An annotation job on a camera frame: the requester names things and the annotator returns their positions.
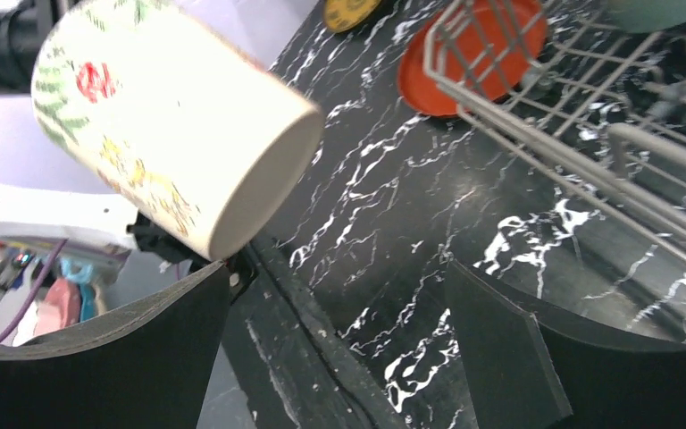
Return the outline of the green interior mug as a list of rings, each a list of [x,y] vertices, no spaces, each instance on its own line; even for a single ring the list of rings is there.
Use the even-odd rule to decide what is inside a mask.
[[[171,1],[84,1],[36,60],[38,125],[201,257],[244,247],[297,184],[323,111]]]

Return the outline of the white floral bowl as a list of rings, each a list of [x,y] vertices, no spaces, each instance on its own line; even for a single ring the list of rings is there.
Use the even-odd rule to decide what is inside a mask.
[[[686,23],[686,0],[607,0],[606,11],[617,28],[630,34]]]

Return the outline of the red plate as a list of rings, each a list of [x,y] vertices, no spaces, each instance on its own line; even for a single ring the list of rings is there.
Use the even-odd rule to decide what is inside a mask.
[[[498,103],[537,77],[547,36],[539,1],[456,1],[413,36],[398,66],[399,95],[420,114],[455,117],[433,72]]]

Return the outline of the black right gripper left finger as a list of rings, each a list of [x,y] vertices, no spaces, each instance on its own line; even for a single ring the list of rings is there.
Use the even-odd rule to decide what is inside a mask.
[[[0,346],[0,428],[194,428],[231,303],[211,264],[20,347]]]

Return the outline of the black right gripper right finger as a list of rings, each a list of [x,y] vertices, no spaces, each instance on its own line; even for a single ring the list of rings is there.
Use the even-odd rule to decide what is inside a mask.
[[[446,300],[482,428],[686,428],[686,344],[622,331],[451,262]]]

